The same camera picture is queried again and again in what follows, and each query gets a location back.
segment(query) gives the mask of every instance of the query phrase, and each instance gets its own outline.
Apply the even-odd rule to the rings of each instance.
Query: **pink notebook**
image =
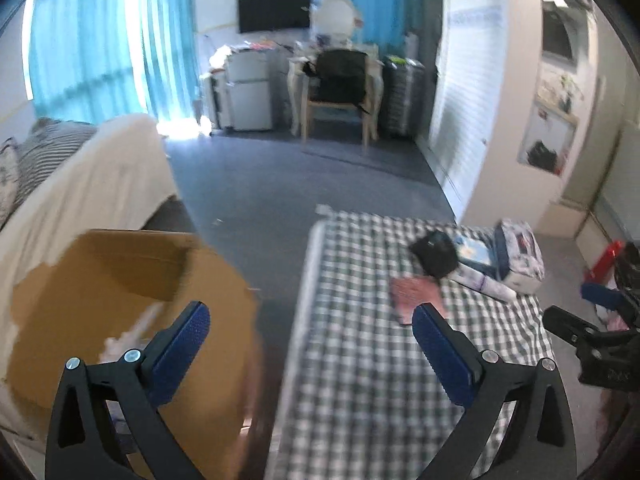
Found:
[[[448,316],[442,306],[440,286],[426,276],[392,278],[391,297],[401,325],[411,325],[415,307],[423,303],[431,303],[442,317]]]

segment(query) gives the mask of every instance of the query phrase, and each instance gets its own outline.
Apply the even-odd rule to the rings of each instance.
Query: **bed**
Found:
[[[17,335],[14,285],[40,264],[54,264],[82,232],[140,229],[176,195],[156,121],[146,114],[102,124],[28,195],[0,231],[0,378]],[[0,426],[30,435],[1,380]]]
[[[415,479],[462,415],[390,300],[391,278],[420,274],[406,250],[427,230],[487,240],[490,230],[324,211],[315,225],[289,343],[266,480]],[[553,358],[534,295],[508,305],[441,282],[448,321],[507,362]],[[513,412],[506,404],[473,475],[486,471]]]

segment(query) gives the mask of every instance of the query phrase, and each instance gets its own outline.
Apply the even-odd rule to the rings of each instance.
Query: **checkered mattress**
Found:
[[[268,480],[415,479],[455,427],[462,409],[449,402],[411,327],[399,325],[390,298],[391,278],[421,274],[407,246],[433,228],[452,237],[491,234],[329,214],[301,351],[287,362],[292,388],[280,403]],[[450,325],[478,349],[529,365],[553,357],[535,296],[503,304],[447,279],[441,291]],[[503,407],[474,476],[490,466],[512,412],[513,403]]]

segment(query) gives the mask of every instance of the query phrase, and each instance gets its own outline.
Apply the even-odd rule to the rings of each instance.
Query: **white refrigerator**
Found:
[[[226,88],[235,130],[271,130],[271,95],[267,54],[243,50],[226,58]]]

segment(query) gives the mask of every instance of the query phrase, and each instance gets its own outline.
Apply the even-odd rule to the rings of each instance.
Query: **black backpack on chair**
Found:
[[[367,54],[357,50],[321,52],[315,65],[307,62],[303,68],[307,76],[320,79],[318,92],[312,100],[351,103],[362,110],[360,104],[366,95],[366,63]]]

